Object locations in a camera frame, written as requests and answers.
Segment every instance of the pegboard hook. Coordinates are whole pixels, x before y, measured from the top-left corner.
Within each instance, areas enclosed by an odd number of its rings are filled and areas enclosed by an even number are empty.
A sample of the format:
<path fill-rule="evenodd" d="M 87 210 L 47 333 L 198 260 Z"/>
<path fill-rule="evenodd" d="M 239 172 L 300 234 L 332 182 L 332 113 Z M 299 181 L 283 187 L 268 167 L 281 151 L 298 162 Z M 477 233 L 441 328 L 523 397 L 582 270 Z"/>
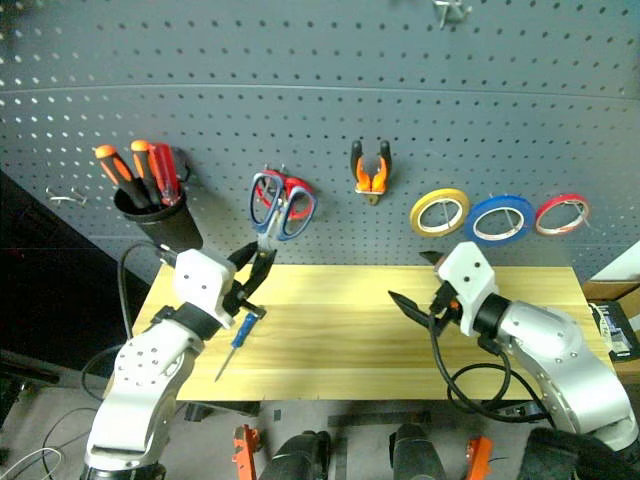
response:
<path fill-rule="evenodd" d="M 449 23 L 464 22 L 467 16 L 473 10 L 471 7 L 465 7 L 462 0 L 432 0 L 433 5 L 440 10 L 440 30 Z"/>
<path fill-rule="evenodd" d="M 45 193 L 49 197 L 49 201 L 56 202 L 56 205 L 60 205 L 62 202 L 74 202 L 84 207 L 87 203 L 87 196 L 78 192 L 76 187 L 71 187 L 71 195 L 73 196 L 57 195 L 51 190 L 51 187 L 47 187 Z"/>

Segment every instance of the scissors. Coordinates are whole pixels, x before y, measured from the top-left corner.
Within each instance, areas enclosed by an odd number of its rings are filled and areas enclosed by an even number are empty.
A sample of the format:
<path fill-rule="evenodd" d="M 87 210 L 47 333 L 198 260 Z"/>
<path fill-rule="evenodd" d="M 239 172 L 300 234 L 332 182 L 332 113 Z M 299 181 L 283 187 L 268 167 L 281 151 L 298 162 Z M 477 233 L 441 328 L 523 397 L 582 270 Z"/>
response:
<path fill-rule="evenodd" d="M 258 244 L 272 250 L 269 239 L 296 238 L 306 228 L 318 205 L 313 188 L 296 177 L 277 170 L 263 170 L 253 177 L 249 196 L 249 214 Z"/>

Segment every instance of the wooden tabletop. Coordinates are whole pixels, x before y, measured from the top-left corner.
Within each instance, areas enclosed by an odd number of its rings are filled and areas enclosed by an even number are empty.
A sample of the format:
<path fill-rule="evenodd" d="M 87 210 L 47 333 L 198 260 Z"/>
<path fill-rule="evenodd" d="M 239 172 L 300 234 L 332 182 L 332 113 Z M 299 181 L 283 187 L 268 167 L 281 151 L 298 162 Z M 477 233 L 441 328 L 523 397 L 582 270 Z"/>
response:
<path fill-rule="evenodd" d="M 500 293 L 512 300 L 553 306 L 582 326 L 592 351 L 611 366 L 606 348 L 569 267 L 496 267 Z M 247 272 L 237 279 L 244 281 Z M 162 306 L 179 306 L 173 269 L 163 266 L 140 311 L 134 333 L 147 328 Z M 442 399 L 444 381 L 435 366 L 427 331 L 405 317 L 387 290 L 425 307 L 438 287 L 431 267 L 275 265 L 251 297 L 268 313 L 214 382 L 244 312 L 229 330 L 207 343 L 180 391 L 180 400 Z M 440 339 L 449 371 L 496 362 L 475 340 L 450 325 Z M 533 384 L 515 359 L 514 369 Z M 491 398 L 497 371 L 463 375 L 471 398 Z M 514 380 L 505 398 L 527 398 Z"/>

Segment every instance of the pegboard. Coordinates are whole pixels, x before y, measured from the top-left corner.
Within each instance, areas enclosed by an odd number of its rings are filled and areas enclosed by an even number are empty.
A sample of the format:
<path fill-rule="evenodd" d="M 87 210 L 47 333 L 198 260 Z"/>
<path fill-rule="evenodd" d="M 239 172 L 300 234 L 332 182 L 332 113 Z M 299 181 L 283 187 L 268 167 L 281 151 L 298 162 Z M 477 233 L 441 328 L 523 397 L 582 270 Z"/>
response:
<path fill-rule="evenodd" d="M 418 251 L 464 240 L 409 227 L 436 188 L 535 208 L 576 191 L 589 228 L 483 250 L 496 265 L 573 265 L 587 278 L 640 236 L 640 6 L 467 3 L 467 21 L 443 30 L 426 1 L 5 3 L 2 169 L 43 203 L 47 187 L 86 194 L 84 207 L 51 208 L 117 256 L 143 235 L 113 207 L 92 147 L 126 159 L 145 138 L 186 152 L 190 209 L 206 248 L 224 253 L 255 238 L 253 174 L 285 164 L 319 208 L 280 263 L 420 264 Z M 375 207 L 353 191 L 356 138 L 371 160 L 391 143 Z M 151 280 L 157 262 L 140 253 L 131 268 Z"/>

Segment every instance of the black cup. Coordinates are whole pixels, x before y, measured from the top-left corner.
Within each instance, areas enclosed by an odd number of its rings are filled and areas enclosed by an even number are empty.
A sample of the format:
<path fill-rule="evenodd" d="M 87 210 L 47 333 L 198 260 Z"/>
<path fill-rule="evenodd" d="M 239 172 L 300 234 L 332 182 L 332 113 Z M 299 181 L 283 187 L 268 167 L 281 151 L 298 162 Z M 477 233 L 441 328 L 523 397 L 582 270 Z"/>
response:
<path fill-rule="evenodd" d="M 124 217 L 138 225 L 156 245 L 166 245 L 176 252 L 202 248 L 202 236 L 187 209 L 184 191 L 175 205 L 151 213 L 136 208 L 122 190 L 116 192 L 113 201 Z"/>

